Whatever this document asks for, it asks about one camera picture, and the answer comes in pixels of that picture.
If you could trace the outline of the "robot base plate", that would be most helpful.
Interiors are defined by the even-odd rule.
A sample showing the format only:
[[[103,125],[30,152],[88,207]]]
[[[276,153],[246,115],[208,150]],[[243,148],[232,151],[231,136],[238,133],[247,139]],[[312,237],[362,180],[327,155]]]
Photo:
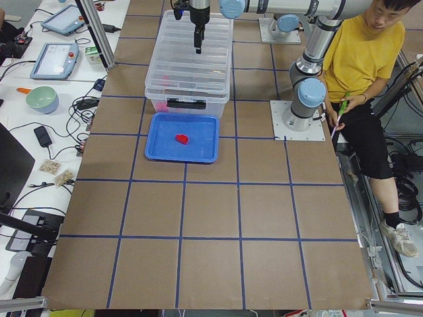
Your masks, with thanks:
[[[259,18],[260,38],[262,43],[266,44],[284,44],[284,45],[300,45],[301,39],[297,26],[293,23],[297,22],[296,18]]]
[[[271,100],[270,112],[274,139],[278,141],[325,141],[319,110],[310,118],[298,118],[291,112],[291,101]]]

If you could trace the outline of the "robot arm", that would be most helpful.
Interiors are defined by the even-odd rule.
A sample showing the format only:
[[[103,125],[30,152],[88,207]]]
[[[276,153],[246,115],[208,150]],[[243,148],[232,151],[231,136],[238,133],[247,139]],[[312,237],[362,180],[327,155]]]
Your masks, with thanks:
[[[210,0],[189,0],[190,20],[195,25],[194,47],[197,54],[202,52],[202,42],[207,23],[210,21]]]
[[[305,131],[326,95],[326,88],[317,75],[336,31],[343,20],[356,17],[370,6],[370,1],[220,1],[223,16],[238,18],[243,13],[293,13],[316,17],[316,24],[305,50],[291,66],[289,76],[293,101],[282,115],[284,125],[292,131]]]

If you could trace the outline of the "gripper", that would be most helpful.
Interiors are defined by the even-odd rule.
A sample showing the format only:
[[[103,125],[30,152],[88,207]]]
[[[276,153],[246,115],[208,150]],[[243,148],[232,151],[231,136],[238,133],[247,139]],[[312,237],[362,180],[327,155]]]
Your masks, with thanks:
[[[204,31],[207,23],[210,21],[209,9],[191,9],[190,20],[195,24],[194,30],[194,47],[196,53],[202,52],[202,39],[204,39]]]

